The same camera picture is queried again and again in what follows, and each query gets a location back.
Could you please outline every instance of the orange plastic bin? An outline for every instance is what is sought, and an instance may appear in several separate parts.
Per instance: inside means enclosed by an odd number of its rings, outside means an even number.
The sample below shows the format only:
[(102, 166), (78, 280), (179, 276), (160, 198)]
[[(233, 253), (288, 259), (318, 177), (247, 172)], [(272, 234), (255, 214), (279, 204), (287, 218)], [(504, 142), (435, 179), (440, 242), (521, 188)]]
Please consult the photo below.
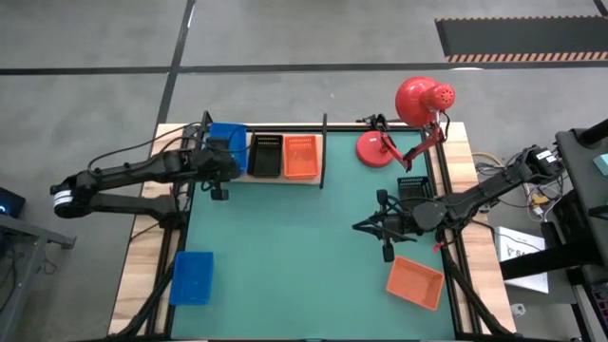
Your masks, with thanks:
[(283, 138), (283, 174), (288, 180), (313, 179), (318, 175), (316, 136), (286, 136)]
[(397, 256), (390, 269), (387, 291), (435, 311), (444, 287), (444, 274)]

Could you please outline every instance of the blue basket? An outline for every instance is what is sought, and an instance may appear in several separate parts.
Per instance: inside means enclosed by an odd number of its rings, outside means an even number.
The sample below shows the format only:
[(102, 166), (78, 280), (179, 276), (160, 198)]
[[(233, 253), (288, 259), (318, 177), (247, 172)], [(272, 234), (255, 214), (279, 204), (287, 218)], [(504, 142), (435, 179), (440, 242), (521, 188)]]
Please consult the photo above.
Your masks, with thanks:
[(241, 123), (211, 123), (209, 135), (214, 138), (230, 139), (228, 148), (240, 151), (232, 154), (238, 162), (240, 173), (247, 171), (247, 126)]
[(178, 252), (171, 284), (171, 305), (206, 305), (211, 295), (213, 253)]

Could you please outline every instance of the green table surface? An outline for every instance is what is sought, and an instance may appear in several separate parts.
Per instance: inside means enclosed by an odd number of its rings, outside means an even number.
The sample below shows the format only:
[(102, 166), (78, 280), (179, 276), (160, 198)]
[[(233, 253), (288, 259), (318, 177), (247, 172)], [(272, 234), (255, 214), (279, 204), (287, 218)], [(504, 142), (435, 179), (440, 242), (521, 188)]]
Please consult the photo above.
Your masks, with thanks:
[[(179, 306), (173, 338), (453, 339), (444, 285), (430, 311), (386, 291), (391, 263), (381, 241), (352, 225), (378, 208), (377, 189), (397, 195), (396, 161), (364, 166), (357, 132), (328, 132), (325, 186), (228, 183), (227, 201), (198, 187), (186, 251), (214, 253), (211, 297)], [(402, 151), (419, 133), (391, 132)], [(428, 174), (418, 157), (407, 176)], [(395, 254), (443, 271), (434, 235), (395, 244)]]

